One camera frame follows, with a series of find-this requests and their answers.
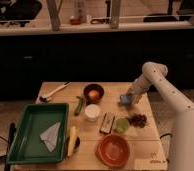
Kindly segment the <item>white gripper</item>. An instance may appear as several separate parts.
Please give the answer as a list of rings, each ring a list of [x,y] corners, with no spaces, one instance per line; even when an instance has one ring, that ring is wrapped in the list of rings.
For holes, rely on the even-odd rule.
[[[142,94],[146,93],[151,85],[152,83],[144,75],[140,75],[134,80],[132,86],[128,88],[126,94],[134,94],[133,104],[138,104]]]

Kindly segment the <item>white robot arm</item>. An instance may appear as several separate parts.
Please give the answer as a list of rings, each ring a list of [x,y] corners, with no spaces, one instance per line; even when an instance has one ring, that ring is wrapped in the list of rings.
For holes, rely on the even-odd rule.
[[[194,171],[194,103],[166,79],[167,73],[164,64],[144,63],[142,74],[127,90],[130,104],[137,104],[151,85],[157,89],[175,114],[167,171]]]

